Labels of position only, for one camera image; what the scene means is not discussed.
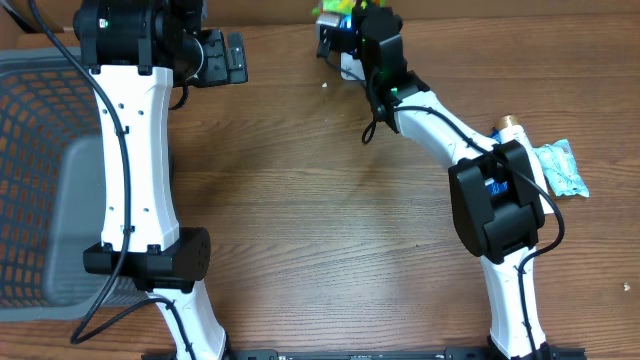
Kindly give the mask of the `blue cookie packet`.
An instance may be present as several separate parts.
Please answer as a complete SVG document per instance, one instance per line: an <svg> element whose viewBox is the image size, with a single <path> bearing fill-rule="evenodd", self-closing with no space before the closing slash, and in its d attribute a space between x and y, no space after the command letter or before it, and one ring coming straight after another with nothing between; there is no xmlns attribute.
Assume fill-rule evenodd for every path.
<svg viewBox="0 0 640 360"><path fill-rule="evenodd" d="M502 143L501 136L497 128L492 129L489 137L494 139L498 144ZM485 187L487 188L491 196L498 196L508 190L508 183L498 182L495 179L490 178L485 181Z"/></svg>

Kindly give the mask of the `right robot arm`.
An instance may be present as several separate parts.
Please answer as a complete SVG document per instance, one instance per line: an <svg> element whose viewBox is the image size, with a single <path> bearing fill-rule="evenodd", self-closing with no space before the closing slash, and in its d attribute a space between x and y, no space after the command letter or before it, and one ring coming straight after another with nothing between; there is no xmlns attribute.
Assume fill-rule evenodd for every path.
<svg viewBox="0 0 640 360"><path fill-rule="evenodd" d="M499 144L449 112L407 68L401 18L359 1L352 9L354 56L376 121L424 147L448 169L452 215L465 248L481 261L502 359L538 359L546 337L537 317L532 260L545 214L525 147Z"/></svg>

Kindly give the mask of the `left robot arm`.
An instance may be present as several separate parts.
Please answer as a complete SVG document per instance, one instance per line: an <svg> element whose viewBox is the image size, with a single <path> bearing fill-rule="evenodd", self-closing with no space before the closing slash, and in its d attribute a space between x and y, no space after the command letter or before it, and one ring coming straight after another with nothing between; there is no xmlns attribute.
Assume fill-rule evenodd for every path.
<svg viewBox="0 0 640 360"><path fill-rule="evenodd" d="M98 105L106 186L87 272L131 280L159 308L178 359L229 359L204 282L211 240L174 211L168 115L174 88L243 83L232 50L204 30L201 1L86 1L74 16L83 76Z"/></svg>

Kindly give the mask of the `white tube with gold cap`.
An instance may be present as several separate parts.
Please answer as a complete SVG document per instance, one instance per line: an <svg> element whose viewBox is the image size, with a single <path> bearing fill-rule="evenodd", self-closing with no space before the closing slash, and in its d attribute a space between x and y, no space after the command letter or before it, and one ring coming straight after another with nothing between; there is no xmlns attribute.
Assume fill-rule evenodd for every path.
<svg viewBox="0 0 640 360"><path fill-rule="evenodd" d="M533 181L536 185L543 190L545 194L548 194L546 179L543 174L541 163L535 154L524 127L519 123L518 118L515 115L505 115L496 121L495 129L497 131L495 138L499 143L505 144L511 141L517 141L524 148L528 164L518 165L517 171L523 175L532 175Z"/></svg>

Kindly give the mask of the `mint green wipes packet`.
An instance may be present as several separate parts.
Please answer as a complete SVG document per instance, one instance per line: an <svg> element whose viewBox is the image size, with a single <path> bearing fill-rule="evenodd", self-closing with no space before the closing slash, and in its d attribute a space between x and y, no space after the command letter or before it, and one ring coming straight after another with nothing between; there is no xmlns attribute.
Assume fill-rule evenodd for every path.
<svg viewBox="0 0 640 360"><path fill-rule="evenodd" d="M567 139L535 148L534 153L556 196L590 197L590 191L579 174L575 156Z"/></svg>

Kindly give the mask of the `green gummy candy bag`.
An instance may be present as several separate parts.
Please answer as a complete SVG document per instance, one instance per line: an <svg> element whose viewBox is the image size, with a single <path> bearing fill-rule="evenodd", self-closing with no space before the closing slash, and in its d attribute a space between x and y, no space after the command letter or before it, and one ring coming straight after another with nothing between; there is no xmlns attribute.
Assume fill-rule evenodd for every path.
<svg viewBox="0 0 640 360"><path fill-rule="evenodd" d="M367 8L384 7L385 0L319 0L311 10L311 14L319 16L322 13L351 15L353 11L364 11Z"/></svg>

